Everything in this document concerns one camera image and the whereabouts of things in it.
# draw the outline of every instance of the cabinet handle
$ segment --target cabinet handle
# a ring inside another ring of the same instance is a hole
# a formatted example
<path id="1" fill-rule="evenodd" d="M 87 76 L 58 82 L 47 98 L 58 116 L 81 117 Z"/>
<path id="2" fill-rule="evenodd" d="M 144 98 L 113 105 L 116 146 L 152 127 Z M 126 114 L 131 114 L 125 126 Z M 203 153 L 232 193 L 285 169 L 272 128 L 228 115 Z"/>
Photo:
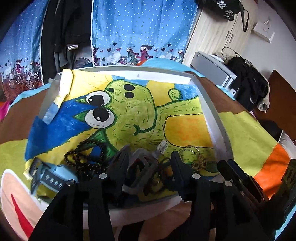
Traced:
<path id="1" fill-rule="evenodd" d="M 228 35 L 230 34 L 230 31 L 228 31 L 227 35 L 226 35 L 226 38 L 225 39 L 228 39 Z"/>
<path id="2" fill-rule="evenodd" d="M 233 35 L 231 35 L 231 38 L 230 38 L 230 40 L 229 40 L 229 43 L 231 43 L 232 39 L 233 39 Z"/>

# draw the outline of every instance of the white wall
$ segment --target white wall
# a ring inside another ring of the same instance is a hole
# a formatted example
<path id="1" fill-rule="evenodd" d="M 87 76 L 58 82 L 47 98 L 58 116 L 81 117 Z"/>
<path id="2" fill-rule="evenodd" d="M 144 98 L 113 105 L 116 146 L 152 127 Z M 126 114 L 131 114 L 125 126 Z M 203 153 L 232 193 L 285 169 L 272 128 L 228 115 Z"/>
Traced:
<path id="1" fill-rule="evenodd" d="M 268 79 L 275 69 L 296 90 L 296 41 L 280 16 L 263 0 L 258 1 L 258 21 L 269 19 L 275 35 L 271 43 L 252 31 L 243 57 Z"/>

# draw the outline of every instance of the black pupil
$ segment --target black pupil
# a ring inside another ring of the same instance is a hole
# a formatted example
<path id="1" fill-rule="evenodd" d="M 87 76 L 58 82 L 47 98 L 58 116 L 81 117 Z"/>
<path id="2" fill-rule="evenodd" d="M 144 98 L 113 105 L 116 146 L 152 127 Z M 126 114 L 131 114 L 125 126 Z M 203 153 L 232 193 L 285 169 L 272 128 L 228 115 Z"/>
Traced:
<path id="1" fill-rule="evenodd" d="M 126 98 L 129 98 L 129 99 L 131 99 L 131 98 L 133 98 L 135 96 L 133 94 L 133 92 L 125 92 L 124 95 L 125 95 Z"/>
<path id="2" fill-rule="evenodd" d="M 97 121 L 105 122 L 109 118 L 109 112 L 105 108 L 96 108 L 93 116 Z"/>
<path id="3" fill-rule="evenodd" d="M 102 106 L 104 104 L 104 98 L 101 95 L 94 95 L 89 98 L 89 103 L 94 106 Z"/>
<path id="4" fill-rule="evenodd" d="M 133 85 L 126 84 L 123 86 L 126 91 L 133 91 L 135 87 Z"/>

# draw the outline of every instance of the white box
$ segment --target white box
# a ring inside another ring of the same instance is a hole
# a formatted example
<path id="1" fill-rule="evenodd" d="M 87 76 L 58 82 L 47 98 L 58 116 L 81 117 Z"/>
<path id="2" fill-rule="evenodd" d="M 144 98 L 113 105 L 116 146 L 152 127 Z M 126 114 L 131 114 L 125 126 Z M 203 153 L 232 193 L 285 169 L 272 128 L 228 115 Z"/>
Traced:
<path id="1" fill-rule="evenodd" d="M 269 21 L 265 23 L 258 22 L 253 30 L 258 36 L 269 43 L 271 43 L 275 34 L 274 30 L 270 27 Z"/>

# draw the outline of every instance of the silver bolt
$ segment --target silver bolt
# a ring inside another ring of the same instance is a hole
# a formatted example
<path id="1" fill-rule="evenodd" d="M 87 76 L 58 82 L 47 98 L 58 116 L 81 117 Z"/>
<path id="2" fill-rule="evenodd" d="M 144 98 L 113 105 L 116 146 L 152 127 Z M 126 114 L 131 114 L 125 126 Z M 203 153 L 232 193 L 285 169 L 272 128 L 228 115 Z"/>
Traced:
<path id="1" fill-rule="evenodd" d="M 194 179 L 200 179 L 200 175 L 199 175 L 198 173 L 193 173 L 193 174 L 192 174 L 192 177 L 193 177 Z"/>
<path id="2" fill-rule="evenodd" d="M 232 186 L 232 182 L 230 182 L 230 181 L 225 181 L 224 184 L 225 184 L 225 186 L 228 186 L 228 187 Z"/>
<path id="3" fill-rule="evenodd" d="M 68 181 L 66 182 L 66 184 L 67 184 L 68 186 L 72 186 L 74 183 L 75 183 L 75 181 L 74 181 L 73 179 L 68 180 Z"/>
<path id="4" fill-rule="evenodd" d="M 106 177 L 107 177 L 107 174 L 104 172 L 99 175 L 99 178 L 101 179 L 105 179 Z"/>

